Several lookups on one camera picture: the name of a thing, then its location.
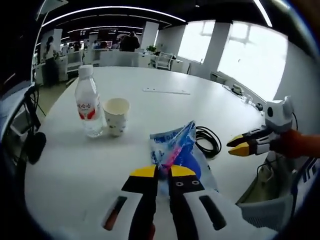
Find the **round table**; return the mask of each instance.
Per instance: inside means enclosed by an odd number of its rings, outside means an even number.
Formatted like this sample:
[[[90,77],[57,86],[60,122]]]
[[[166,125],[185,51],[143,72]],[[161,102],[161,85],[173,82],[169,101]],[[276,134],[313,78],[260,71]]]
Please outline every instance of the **round table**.
[[[129,100],[128,129],[118,138],[86,137],[74,96],[78,80],[64,91],[39,129],[46,135],[40,160],[28,163],[25,172],[27,208],[45,230],[64,226],[77,231],[92,205],[106,193],[120,190],[133,170],[152,163],[150,134],[191,120],[213,130],[222,142],[220,154],[208,162],[219,192],[236,203],[248,189],[267,154],[232,156],[226,144],[264,123],[254,107],[218,83],[178,72],[95,67],[93,77],[101,102],[115,97]],[[147,88],[190,94],[143,91]],[[175,239],[173,221],[164,212],[170,214],[168,204],[157,205],[155,239]]]

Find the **plastic bottle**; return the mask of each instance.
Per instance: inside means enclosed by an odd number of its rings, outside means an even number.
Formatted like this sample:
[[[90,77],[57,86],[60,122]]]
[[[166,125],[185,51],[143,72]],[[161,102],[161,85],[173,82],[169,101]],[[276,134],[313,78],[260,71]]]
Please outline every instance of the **plastic bottle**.
[[[75,89],[75,101],[84,131],[88,137],[95,138],[103,132],[103,115],[100,96],[93,79],[94,67],[82,65],[78,69],[79,81]]]

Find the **paper cup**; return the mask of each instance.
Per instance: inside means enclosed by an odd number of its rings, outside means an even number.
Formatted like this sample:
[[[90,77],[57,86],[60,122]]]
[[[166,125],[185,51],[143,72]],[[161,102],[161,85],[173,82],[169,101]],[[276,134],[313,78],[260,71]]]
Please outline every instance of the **paper cup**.
[[[130,103],[124,98],[112,98],[103,104],[103,111],[109,133],[113,136],[124,134]]]

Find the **white table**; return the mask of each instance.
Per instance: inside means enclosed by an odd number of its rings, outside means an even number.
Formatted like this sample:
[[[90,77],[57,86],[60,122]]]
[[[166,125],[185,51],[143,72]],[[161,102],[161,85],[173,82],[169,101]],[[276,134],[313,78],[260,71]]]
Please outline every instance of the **white table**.
[[[151,164],[149,134],[181,127],[191,120],[213,130],[222,151],[209,161],[221,194],[235,203],[256,176],[266,154],[237,157],[226,144],[234,136],[259,127],[264,118],[220,84],[183,73],[139,67],[96,67],[94,78],[101,101],[123,97],[130,101],[128,130],[119,138],[85,137],[75,102],[76,80],[45,118],[40,131],[46,145],[25,173],[25,200],[45,230],[64,226],[81,231],[90,208],[120,190],[129,174]],[[190,95],[144,92],[172,88]],[[155,239],[175,239],[168,202],[159,201]]]

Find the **coiled cable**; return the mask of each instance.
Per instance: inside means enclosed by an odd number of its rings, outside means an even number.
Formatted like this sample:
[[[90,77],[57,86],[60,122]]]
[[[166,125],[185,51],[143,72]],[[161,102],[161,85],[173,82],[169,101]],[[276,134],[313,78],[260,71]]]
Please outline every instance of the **coiled cable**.
[[[212,145],[212,149],[207,149],[198,143],[198,140],[204,139]],[[209,128],[205,126],[197,126],[195,128],[195,144],[203,152],[207,159],[212,159],[220,153],[222,144],[219,137]]]

